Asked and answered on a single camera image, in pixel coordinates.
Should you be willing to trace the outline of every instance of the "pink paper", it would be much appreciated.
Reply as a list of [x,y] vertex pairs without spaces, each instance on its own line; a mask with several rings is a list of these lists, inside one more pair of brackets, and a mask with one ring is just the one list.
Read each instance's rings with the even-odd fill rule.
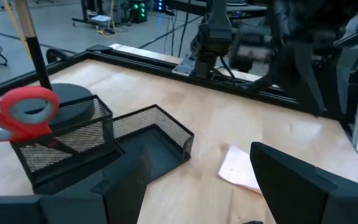
[[230,146],[227,151],[226,158],[219,170],[219,176],[232,184],[262,194],[256,181],[249,154],[236,146]]

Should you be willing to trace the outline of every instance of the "black mesh pencil holder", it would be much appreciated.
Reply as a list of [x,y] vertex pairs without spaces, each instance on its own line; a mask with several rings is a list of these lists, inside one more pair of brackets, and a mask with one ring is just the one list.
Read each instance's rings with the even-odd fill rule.
[[125,152],[149,151],[151,181],[190,159],[194,134],[157,105],[114,118],[113,126]]
[[123,154],[112,112],[96,95],[61,104],[50,127],[47,136],[11,142],[36,194],[57,193]]

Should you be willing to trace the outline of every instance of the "scissors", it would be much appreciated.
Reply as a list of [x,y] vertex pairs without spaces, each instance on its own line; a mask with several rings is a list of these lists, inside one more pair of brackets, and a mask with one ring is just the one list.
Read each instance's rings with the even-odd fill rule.
[[[15,110],[14,105],[23,100],[41,99],[46,107],[35,114]],[[41,86],[25,86],[7,92],[0,103],[0,142],[28,141],[52,133],[48,122],[59,109],[58,96]]]

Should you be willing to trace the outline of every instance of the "gray floor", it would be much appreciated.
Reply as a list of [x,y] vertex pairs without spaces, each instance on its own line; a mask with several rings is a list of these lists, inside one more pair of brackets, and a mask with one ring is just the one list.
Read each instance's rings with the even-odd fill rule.
[[[118,43],[132,47],[141,47],[166,34],[168,25],[169,30],[172,29],[170,17],[165,14],[151,12],[147,22],[126,27],[127,32],[120,32],[114,37],[103,37],[97,34],[93,26],[81,23],[76,23],[76,26],[73,26],[71,18],[81,18],[79,0],[55,0],[53,4],[46,0],[40,1],[40,4],[36,4],[33,0],[28,0],[28,2],[43,53],[49,47],[56,47],[71,52],[81,52],[87,47],[96,44],[111,45]],[[196,18],[198,16],[190,15],[189,21]],[[189,23],[186,28],[183,53],[189,52],[188,43],[196,34],[196,23],[200,21],[201,18]],[[175,27],[180,27],[184,23],[185,13],[179,12]],[[175,32],[174,49],[176,54],[179,46],[179,32],[181,30]],[[34,70],[34,66],[17,36],[8,13],[0,8],[0,45],[3,48],[2,54],[8,59],[7,67],[0,66],[0,83]],[[167,49],[170,51],[170,37],[168,39]],[[164,38],[146,46],[145,49],[163,53],[159,45],[163,41]]]

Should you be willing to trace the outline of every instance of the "wooden tabletop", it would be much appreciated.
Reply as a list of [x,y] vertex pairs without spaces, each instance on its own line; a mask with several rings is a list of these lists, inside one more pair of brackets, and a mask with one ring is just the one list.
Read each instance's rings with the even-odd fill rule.
[[[132,47],[112,47],[180,61]],[[257,78],[244,73],[236,76]],[[93,60],[50,78],[53,83],[89,88],[114,116],[158,104],[195,133],[191,160],[149,184],[141,224],[273,223],[263,197],[218,177],[230,144],[249,152],[251,142],[260,141],[358,182],[358,155],[337,121]],[[0,195],[23,194],[32,194],[30,182],[10,145],[2,142]]]

